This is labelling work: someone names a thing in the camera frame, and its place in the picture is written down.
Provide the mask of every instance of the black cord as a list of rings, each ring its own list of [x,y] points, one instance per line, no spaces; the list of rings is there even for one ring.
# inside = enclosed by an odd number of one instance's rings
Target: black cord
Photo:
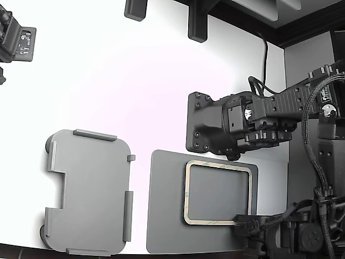
[[[280,223],[282,223],[285,219],[287,219],[291,214],[297,212],[300,209],[309,207],[313,204],[312,200],[303,200],[300,201],[299,203],[294,203],[292,204],[281,216],[278,216],[276,219],[260,225],[258,228],[254,229],[251,231],[251,234],[257,234],[259,232],[268,230]]]
[[[265,44],[265,55],[264,55],[264,71],[263,71],[263,83],[266,85],[266,73],[267,73],[267,56],[268,56],[268,43],[267,40],[264,38],[264,36],[260,32],[256,32],[261,39],[263,39]]]
[[[335,259],[334,249],[332,246],[332,242],[330,240],[330,234],[329,234],[328,223],[327,223],[327,216],[326,215],[320,215],[320,220],[321,220],[322,232],[323,232],[323,235],[325,237],[325,243],[327,246],[329,259]]]
[[[269,89],[263,82],[261,82],[260,80],[258,80],[256,78],[256,80],[258,81],[258,83],[263,87],[263,92],[264,92],[264,89],[266,89],[267,91],[269,91],[269,93],[271,94],[278,94],[277,92],[274,92],[273,90]]]

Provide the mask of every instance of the black clamp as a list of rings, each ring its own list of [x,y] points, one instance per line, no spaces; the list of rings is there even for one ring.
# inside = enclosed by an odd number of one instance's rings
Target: black clamp
[[[208,14],[220,0],[191,0],[189,3],[188,37],[204,42],[208,37]],[[125,16],[142,21],[146,17],[147,0],[126,0]]]
[[[147,0],[126,0],[125,16],[141,22],[146,17]]]

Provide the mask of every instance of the metal frame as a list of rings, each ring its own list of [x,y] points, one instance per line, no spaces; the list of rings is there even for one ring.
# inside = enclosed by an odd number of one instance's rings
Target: metal frame
[[[247,167],[242,166],[231,166],[222,163],[212,163],[199,160],[188,161],[185,168],[185,191],[184,191],[184,211],[183,217],[187,224],[189,225],[212,225],[212,226],[232,226],[236,223],[232,220],[191,220],[189,218],[189,183],[190,183],[190,168],[191,166],[206,166],[219,169],[228,169],[233,171],[246,172],[249,176],[248,180],[248,211],[247,214],[252,213],[252,188],[253,188],[253,174],[252,171]]]

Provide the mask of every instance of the white backdrop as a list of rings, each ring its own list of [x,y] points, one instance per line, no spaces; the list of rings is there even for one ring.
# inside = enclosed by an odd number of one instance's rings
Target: white backdrop
[[[44,210],[61,206],[62,189],[59,174],[46,172],[45,142],[80,128],[117,135],[136,154],[132,242],[122,253],[146,254],[152,152],[187,153],[189,93],[216,100],[249,90],[248,76],[261,78],[262,40],[213,17],[207,42],[189,40],[188,7],[173,0],[149,0],[143,22],[124,17],[125,0],[1,4],[37,38],[33,62],[2,65],[0,243],[44,248]],[[285,89],[282,49],[270,44],[267,67],[267,84]],[[259,167],[258,214],[284,211],[288,145],[241,161]]]

